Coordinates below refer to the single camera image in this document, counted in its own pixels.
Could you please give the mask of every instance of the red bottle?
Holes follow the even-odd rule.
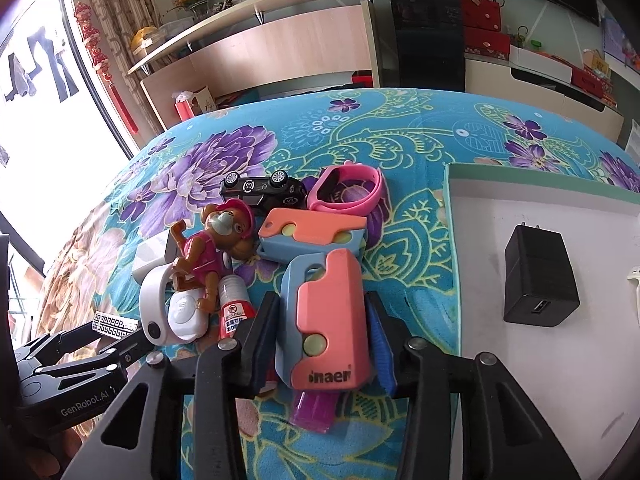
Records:
[[[255,317],[255,310],[249,301],[249,292],[240,276],[230,274],[218,283],[220,296],[220,339],[233,337],[243,319]],[[260,393],[278,386],[278,376],[273,365],[267,370],[267,380]]]

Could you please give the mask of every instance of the pink cap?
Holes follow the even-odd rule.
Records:
[[[248,238],[254,234],[255,218],[252,209],[239,198],[230,198],[225,203],[220,204],[216,211],[225,211],[227,209],[239,209],[246,213],[249,218],[249,228],[242,234],[242,238]]]

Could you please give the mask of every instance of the red tassel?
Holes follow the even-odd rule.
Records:
[[[113,83],[110,83],[107,87],[107,90],[110,92],[111,100],[113,101],[116,110],[120,114],[124,125],[127,127],[127,130],[131,135],[135,135],[138,132],[138,125],[136,124],[136,121],[133,120],[133,117],[131,117],[129,110],[127,110],[127,107],[125,106],[122,98],[120,97],[120,94],[118,93],[118,89]]]

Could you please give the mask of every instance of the usb port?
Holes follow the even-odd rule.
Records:
[[[542,300],[540,303],[536,305],[536,307],[531,311],[532,314],[540,314],[543,310],[545,310],[551,302],[549,300]]]

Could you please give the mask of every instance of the blue bedspread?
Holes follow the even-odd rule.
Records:
[[[139,286],[130,276],[141,240],[221,202],[225,173],[286,170],[312,184],[322,167],[345,160],[382,168],[383,200],[369,216],[362,268],[366,290],[378,290],[393,316],[447,352],[458,351],[458,310],[446,214],[444,165],[503,164],[554,171],[640,191],[628,156],[576,121],[526,105],[472,94],[415,89],[323,92],[199,116],[149,144],[113,182],[66,245],[46,282],[39,330],[77,326],[94,308],[138,316]],[[335,200],[354,200],[370,183],[353,182]],[[236,272],[254,304],[279,290],[283,266],[253,258]],[[166,349],[193,355],[215,341]],[[344,395],[327,435],[287,423],[290,392],[280,387],[238,402],[249,478],[392,479],[406,403],[374,383]],[[192,404],[183,423],[183,478],[191,477]]]

